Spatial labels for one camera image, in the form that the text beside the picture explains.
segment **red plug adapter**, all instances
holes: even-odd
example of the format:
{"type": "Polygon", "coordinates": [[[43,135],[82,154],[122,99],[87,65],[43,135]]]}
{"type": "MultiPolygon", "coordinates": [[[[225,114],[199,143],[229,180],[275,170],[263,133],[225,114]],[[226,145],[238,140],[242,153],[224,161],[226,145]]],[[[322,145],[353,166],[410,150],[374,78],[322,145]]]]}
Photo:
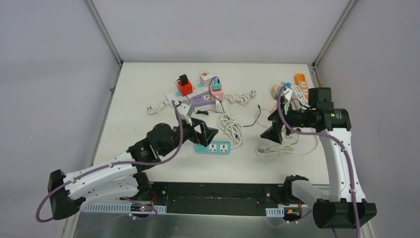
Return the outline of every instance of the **red plug adapter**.
{"type": "Polygon", "coordinates": [[[193,85],[185,74],[179,76],[179,80],[176,83],[178,85],[179,92],[183,97],[193,93],[193,85]]]}

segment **orange power strip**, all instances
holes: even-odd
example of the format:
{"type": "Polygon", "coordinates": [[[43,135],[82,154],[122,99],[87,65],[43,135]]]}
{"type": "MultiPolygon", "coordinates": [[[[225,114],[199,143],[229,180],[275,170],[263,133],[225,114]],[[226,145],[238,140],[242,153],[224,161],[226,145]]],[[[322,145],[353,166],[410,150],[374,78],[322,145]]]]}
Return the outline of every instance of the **orange power strip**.
{"type": "Polygon", "coordinates": [[[299,86],[302,90],[306,100],[308,99],[308,82],[306,81],[306,77],[303,73],[298,73],[295,75],[295,83],[299,86]]]}

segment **white power strip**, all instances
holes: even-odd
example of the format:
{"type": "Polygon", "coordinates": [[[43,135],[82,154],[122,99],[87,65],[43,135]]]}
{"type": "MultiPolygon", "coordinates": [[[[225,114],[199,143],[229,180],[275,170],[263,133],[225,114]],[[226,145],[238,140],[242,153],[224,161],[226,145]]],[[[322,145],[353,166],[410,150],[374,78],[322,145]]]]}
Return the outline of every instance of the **white power strip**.
{"type": "MultiPolygon", "coordinates": [[[[304,95],[304,92],[302,91],[302,89],[299,88],[299,86],[297,85],[292,85],[290,86],[290,89],[293,90],[293,95],[292,95],[292,99],[297,99],[299,100],[299,102],[304,105],[305,107],[309,107],[308,105],[308,101],[304,95]]],[[[298,103],[295,103],[295,105],[300,108],[302,107],[301,105],[299,105],[298,103]]]]}
{"type": "MultiPolygon", "coordinates": [[[[192,85],[193,85],[193,93],[188,95],[190,99],[194,96],[197,96],[199,94],[209,91],[208,87],[205,87],[200,81],[192,83],[192,85]]],[[[175,100],[175,101],[187,100],[187,97],[182,97],[179,90],[176,90],[175,92],[167,94],[166,98],[168,99],[169,102],[172,102],[172,100],[175,100]]]]}

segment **power strip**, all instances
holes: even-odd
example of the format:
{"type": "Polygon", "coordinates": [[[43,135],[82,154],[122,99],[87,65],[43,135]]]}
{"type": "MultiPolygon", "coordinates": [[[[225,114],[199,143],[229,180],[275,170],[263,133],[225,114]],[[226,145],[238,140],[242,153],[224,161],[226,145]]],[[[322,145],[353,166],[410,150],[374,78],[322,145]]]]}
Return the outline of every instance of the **power strip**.
{"type": "Polygon", "coordinates": [[[230,150],[231,145],[229,141],[212,141],[207,147],[196,144],[196,152],[199,154],[228,155],[230,150]]]}
{"type": "Polygon", "coordinates": [[[191,97],[191,103],[196,108],[214,104],[214,102],[211,100],[211,95],[208,91],[201,93],[197,96],[191,97]]]}
{"type": "Polygon", "coordinates": [[[306,77],[303,73],[298,73],[295,75],[295,83],[299,86],[299,88],[302,90],[302,93],[304,94],[306,100],[309,96],[309,86],[308,82],[306,81],[306,77]]]}
{"type": "MultiPolygon", "coordinates": [[[[188,98],[192,98],[204,92],[209,92],[208,88],[203,86],[201,82],[195,82],[192,84],[193,84],[193,93],[188,94],[187,95],[188,98]]],[[[172,102],[172,100],[175,100],[175,101],[187,100],[187,97],[183,97],[181,93],[179,92],[179,90],[176,90],[175,92],[167,94],[166,98],[168,99],[169,102],[172,102]]]]}
{"type": "MultiPolygon", "coordinates": [[[[290,89],[292,89],[292,91],[293,91],[293,95],[292,95],[292,98],[293,99],[297,99],[297,100],[299,100],[299,102],[302,104],[302,105],[304,105],[305,107],[308,107],[309,105],[308,105],[308,101],[307,101],[307,99],[306,99],[306,97],[305,97],[305,95],[304,95],[304,93],[303,93],[303,91],[302,91],[302,89],[300,89],[299,88],[299,86],[297,86],[297,85],[292,85],[292,86],[290,86],[290,89]]],[[[298,108],[301,108],[301,105],[300,104],[295,104],[298,108]]]]}

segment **black wire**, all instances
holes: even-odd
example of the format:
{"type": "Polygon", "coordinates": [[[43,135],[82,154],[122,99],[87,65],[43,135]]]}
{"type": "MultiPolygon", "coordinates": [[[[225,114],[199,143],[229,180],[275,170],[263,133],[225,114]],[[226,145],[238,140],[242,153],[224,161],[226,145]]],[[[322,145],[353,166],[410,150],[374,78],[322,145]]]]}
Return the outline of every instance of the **black wire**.
{"type": "Polygon", "coordinates": [[[223,103],[222,103],[222,101],[221,101],[219,98],[215,97],[215,96],[213,95],[213,93],[211,93],[211,91],[210,91],[210,85],[213,83],[213,79],[214,79],[214,78],[217,78],[217,76],[213,77],[213,78],[211,79],[211,81],[210,81],[210,84],[209,84],[209,93],[210,93],[210,95],[211,95],[212,97],[214,97],[215,99],[219,100],[220,104],[222,105],[222,110],[223,110],[223,113],[225,113],[225,114],[226,114],[226,112],[224,111],[224,108],[223,108],[223,103]]]}
{"type": "Polygon", "coordinates": [[[298,134],[298,137],[296,138],[296,142],[295,142],[295,143],[293,143],[293,144],[290,144],[290,145],[296,145],[296,144],[298,143],[298,141],[299,141],[299,135],[300,135],[300,134],[298,134]]]}
{"type": "Polygon", "coordinates": [[[258,114],[258,117],[255,119],[254,123],[252,123],[251,125],[245,125],[243,127],[250,127],[250,126],[255,125],[255,123],[257,122],[258,118],[260,118],[260,115],[261,115],[261,107],[260,107],[259,104],[258,104],[258,109],[259,109],[260,113],[258,114]]]}
{"type": "Polygon", "coordinates": [[[300,134],[298,134],[298,137],[296,137],[296,142],[293,143],[293,144],[290,144],[290,145],[296,145],[298,143],[298,141],[299,141],[299,136],[300,136],[300,134]]]}
{"type": "Polygon", "coordinates": [[[215,112],[215,113],[222,113],[223,114],[223,112],[218,112],[218,111],[215,111],[215,110],[212,110],[212,109],[207,109],[206,112],[208,112],[208,111],[212,111],[212,112],[215,112]]]}
{"type": "Polygon", "coordinates": [[[307,106],[303,105],[303,104],[301,103],[301,101],[299,101],[299,99],[294,98],[294,99],[292,99],[292,100],[290,100],[290,101],[292,102],[293,100],[297,100],[297,101],[299,102],[299,105],[301,105],[302,107],[304,107],[304,108],[306,108],[306,109],[311,108],[311,107],[307,107],[307,106]]]}

